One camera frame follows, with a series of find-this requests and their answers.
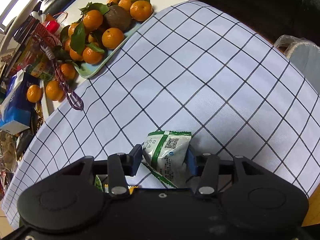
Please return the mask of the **loose tangerine by tissues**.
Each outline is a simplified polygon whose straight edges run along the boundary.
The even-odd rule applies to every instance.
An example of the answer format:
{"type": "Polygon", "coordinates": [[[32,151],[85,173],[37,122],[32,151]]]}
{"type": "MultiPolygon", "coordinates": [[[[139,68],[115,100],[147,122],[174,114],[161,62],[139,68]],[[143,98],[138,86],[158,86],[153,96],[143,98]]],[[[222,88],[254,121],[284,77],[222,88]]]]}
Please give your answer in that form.
{"type": "Polygon", "coordinates": [[[27,90],[27,100],[37,103],[42,98],[42,89],[38,85],[31,85],[27,90]]]}

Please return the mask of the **green label glass jar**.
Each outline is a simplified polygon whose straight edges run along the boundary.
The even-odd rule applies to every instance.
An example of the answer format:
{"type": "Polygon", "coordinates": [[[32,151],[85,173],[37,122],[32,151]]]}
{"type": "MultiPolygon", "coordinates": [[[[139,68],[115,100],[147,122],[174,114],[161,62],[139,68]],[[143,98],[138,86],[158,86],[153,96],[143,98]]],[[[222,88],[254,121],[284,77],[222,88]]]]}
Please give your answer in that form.
{"type": "Polygon", "coordinates": [[[25,72],[46,82],[54,78],[54,68],[45,54],[37,56],[34,63],[26,66],[25,72]]]}

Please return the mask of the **green yellow snack packet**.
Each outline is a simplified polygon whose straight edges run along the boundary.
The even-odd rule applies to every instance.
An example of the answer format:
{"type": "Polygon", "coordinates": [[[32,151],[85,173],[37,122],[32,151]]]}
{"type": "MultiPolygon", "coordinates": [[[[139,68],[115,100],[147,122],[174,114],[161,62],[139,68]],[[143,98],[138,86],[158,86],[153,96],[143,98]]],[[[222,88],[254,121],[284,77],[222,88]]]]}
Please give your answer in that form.
{"type": "Polygon", "coordinates": [[[107,175],[96,175],[95,176],[95,187],[99,190],[103,191],[104,193],[108,193],[108,177],[107,175]]]}

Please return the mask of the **blue checked white tablecloth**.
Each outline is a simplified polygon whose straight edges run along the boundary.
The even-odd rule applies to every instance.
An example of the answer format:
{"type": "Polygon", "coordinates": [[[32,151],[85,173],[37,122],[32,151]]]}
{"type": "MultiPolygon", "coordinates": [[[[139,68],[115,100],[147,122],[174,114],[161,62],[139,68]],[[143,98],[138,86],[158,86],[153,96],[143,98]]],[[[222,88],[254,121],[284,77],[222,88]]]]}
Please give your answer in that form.
{"type": "Polygon", "coordinates": [[[272,44],[199,1],[153,16],[76,93],[25,152],[2,200],[17,228],[17,200],[86,156],[129,152],[153,131],[187,131],[199,152],[243,155],[311,196],[319,184],[319,95],[272,44]]]}

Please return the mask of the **dark brown passion fruit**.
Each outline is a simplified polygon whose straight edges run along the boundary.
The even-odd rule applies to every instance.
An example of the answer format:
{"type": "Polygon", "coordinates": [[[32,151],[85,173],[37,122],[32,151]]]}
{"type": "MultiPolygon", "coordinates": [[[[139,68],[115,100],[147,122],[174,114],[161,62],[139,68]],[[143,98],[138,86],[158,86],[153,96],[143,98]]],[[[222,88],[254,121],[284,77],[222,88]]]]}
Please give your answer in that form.
{"type": "Polygon", "coordinates": [[[127,31],[132,22],[130,13],[118,5],[110,6],[104,18],[111,28],[118,28],[122,32],[127,31]]]}

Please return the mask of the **blue white tissue pack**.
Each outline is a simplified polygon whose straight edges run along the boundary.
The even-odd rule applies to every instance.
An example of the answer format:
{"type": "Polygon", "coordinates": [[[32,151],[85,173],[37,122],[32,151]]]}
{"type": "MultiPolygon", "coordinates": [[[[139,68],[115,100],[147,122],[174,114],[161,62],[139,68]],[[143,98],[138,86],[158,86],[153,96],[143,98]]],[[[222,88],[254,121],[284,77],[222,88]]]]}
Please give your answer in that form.
{"type": "Polygon", "coordinates": [[[18,71],[11,79],[6,97],[1,104],[1,131],[16,135],[30,127],[34,103],[27,99],[28,88],[39,85],[39,79],[18,71]]]}

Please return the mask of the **green white snack packet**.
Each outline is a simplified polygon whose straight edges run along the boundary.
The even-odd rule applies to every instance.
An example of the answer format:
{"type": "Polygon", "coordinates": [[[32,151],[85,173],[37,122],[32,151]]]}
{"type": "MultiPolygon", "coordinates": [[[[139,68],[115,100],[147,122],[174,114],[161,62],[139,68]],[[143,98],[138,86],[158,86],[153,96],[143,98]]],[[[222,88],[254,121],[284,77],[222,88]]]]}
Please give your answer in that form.
{"type": "Polygon", "coordinates": [[[143,144],[144,160],[160,181],[173,187],[185,185],[184,161],[191,138],[191,132],[155,131],[147,135],[143,144]]]}

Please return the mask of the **light green fruit plate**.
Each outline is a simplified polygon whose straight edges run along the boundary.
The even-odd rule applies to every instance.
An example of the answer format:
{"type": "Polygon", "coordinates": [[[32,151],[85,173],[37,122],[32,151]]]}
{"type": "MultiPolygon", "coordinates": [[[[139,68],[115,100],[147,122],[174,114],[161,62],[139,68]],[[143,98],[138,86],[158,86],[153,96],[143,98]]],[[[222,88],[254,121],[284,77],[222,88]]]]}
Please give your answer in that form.
{"type": "Polygon", "coordinates": [[[97,64],[89,64],[86,62],[81,63],[80,65],[75,66],[75,70],[78,74],[83,77],[84,79],[88,79],[93,77],[95,74],[101,70],[101,68],[112,58],[112,56],[130,39],[130,37],[137,32],[148,20],[150,20],[155,11],[152,11],[152,14],[149,18],[147,18],[144,22],[137,22],[134,21],[132,24],[132,28],[124,33],[124,40],[121,42],[119,46],[117,46],[114,50],[108,49],[104,55],[104,58],[97,64]]]}

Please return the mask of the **large front tangerine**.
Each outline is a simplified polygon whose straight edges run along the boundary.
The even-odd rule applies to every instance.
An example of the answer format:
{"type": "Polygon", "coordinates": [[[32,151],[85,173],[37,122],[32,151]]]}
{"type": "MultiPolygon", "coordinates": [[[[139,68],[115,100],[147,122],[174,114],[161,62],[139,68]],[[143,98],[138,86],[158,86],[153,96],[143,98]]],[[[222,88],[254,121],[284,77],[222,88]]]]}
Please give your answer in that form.
{"type": "Polygon", "coordinates": [[[52,101],[59,101],[64,96],[64,91],[60,87],[60,83],[57,80],[53,80],[46,85],[46,96],[52,101]]]}

